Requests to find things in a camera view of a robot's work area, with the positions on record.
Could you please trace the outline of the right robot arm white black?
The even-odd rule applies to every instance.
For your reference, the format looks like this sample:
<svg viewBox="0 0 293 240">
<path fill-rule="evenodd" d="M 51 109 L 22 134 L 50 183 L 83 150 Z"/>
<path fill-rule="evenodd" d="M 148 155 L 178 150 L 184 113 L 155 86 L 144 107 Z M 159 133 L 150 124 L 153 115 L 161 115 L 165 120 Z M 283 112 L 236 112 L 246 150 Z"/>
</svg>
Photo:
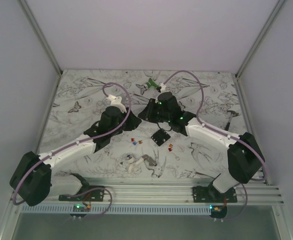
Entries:
<svg viewBox="0 0 293 240">
<path fill-rule="evenodd" d="M 227 154 L 228 168 L 204 189 L 213 202 L 220 202 L 227 191 L 248 183 L 260 168 L 266 167 L 252 134 L 238 135 L 204 122 L 196 114 L 182 110 L 170 92 L 151 98 L 138 117 L 149 123 L 168 123 L 174 132 L 204 141 Z"/>
</svg>

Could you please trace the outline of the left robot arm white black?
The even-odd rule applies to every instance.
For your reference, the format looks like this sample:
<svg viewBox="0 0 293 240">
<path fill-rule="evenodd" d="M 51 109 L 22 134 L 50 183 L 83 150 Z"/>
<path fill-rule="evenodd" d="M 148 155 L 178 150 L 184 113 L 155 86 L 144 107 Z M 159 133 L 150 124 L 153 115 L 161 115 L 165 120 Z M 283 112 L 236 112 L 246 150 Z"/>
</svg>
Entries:
<svg viewBox="0 0 293 240">
<path fill-rule="evenodd" d="M 56 176 L 56 173 L 80 157 L 103 149 L 113 136 L 135 130 L 141 122 L 129 109 L 121 112 L 118 107 L 109 106 L 100 120 L 74 141 L 49 153 L 25 153 L 9 181 L 14 190 L 14 205 L 18 205 L 17 197 L 21 197 L 22 202 L 30 207 L 40 204 L 47 197 L 58 196 L 62 201 L 85 200 L 93 186 L 84 177 L 78 173 L 68 176 Z"/>
</svg>

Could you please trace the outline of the black fuse box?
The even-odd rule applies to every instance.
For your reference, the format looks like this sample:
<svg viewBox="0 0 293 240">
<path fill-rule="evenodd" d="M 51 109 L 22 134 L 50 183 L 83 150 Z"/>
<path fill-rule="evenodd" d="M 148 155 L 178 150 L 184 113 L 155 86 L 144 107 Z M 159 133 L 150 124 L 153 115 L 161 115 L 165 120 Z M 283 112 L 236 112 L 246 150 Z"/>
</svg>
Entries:
<svg viewBox="0 0 293 240">
<path fill-rule="evenodd" d="M 151 139 L 159 147 L 162 146 L 165 142 L 167 142 L 170 138 L 171 136 L 163 129 L 159 129 L 151 136 Z"/>
</svg>

